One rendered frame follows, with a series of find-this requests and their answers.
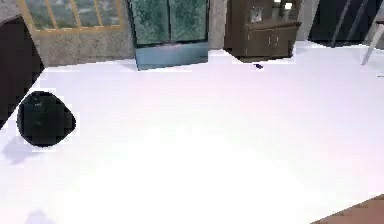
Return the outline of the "grey chair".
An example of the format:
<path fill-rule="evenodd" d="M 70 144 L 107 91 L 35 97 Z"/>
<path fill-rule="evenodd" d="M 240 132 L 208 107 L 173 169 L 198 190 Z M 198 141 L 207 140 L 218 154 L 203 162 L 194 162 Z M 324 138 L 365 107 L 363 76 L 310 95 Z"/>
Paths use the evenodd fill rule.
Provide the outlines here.
<path fill-rule="evenodd" d="M 375 49 L 375 47 L 376 47 L 377 43 L 379 42 L 382 34 L 384 33 L 384 19 L 378 19 L 376 21 L 376 24 L 378 25 L 377 30 L 376 30 L 376 32 L 372 38 L 372 41 L 368 47 L 368 50 L 367 50 L 367 52 L 366 52 L 366 54 L 365 54 L 365 56 L 361 62 L 361 65 L 363 65 L 363 66 L 367 64 L 373 50 Z"/>

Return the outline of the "dark brown wooden cabinet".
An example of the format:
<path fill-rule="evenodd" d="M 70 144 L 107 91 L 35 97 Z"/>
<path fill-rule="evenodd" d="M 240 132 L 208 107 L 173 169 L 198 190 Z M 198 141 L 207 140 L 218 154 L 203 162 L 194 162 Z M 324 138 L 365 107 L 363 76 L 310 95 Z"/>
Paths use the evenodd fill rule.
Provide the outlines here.
<path fill-rule="evenodd" d="M 227 0 L 223 49 L 241 62 L 290 58 L 303 0 Z"/>

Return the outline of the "green glass door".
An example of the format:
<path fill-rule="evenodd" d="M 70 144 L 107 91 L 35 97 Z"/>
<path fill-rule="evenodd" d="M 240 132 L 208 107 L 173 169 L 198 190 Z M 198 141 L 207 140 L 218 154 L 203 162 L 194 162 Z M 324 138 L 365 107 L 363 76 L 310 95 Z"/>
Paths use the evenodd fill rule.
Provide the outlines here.
<path fill-rule="evenodd" d="M 138 70 L 208 61 L 210 0 L 127 0 Z"/>

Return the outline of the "large black furniture block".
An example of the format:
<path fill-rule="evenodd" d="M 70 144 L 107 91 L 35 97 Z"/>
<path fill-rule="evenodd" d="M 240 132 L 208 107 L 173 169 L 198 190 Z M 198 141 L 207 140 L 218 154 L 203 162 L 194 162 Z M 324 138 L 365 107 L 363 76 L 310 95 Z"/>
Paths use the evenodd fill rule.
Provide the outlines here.
<path fill-rule="evenodd" d="M 43 70 L 23 17 L 0 22 L 0 129 Z"/>

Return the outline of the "black round bin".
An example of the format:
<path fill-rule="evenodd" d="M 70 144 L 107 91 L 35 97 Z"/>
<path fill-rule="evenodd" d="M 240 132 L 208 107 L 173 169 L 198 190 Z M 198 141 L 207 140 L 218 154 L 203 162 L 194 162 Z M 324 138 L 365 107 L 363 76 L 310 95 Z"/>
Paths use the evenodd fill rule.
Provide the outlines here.
<path fill-rule="evenodd" d="M 76 128 L 71 110 L 51 92 L 33 91 L 19 105 L 17 128 L 32 146 L 51 147 L 64 140 Z"/>

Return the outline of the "black cabinet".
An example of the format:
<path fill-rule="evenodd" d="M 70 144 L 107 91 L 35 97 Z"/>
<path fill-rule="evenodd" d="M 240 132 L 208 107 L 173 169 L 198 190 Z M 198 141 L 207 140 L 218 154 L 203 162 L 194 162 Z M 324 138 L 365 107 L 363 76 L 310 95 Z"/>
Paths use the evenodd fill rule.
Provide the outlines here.
<path fill-rule="evenodd" d="M 384 0 L 320 0 L 308 40 L 326 47 L 362 44 Z"/>

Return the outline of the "yellow framed window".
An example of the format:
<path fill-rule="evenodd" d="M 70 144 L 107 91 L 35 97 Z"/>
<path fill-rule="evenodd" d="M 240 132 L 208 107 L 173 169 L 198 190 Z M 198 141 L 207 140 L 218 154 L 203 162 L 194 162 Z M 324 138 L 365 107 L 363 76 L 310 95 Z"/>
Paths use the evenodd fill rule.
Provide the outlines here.
<path fill-rule="evenodd" d="M 16 0 L 36 33 L 69 33 L 119 29 L 121 0 Z"/>

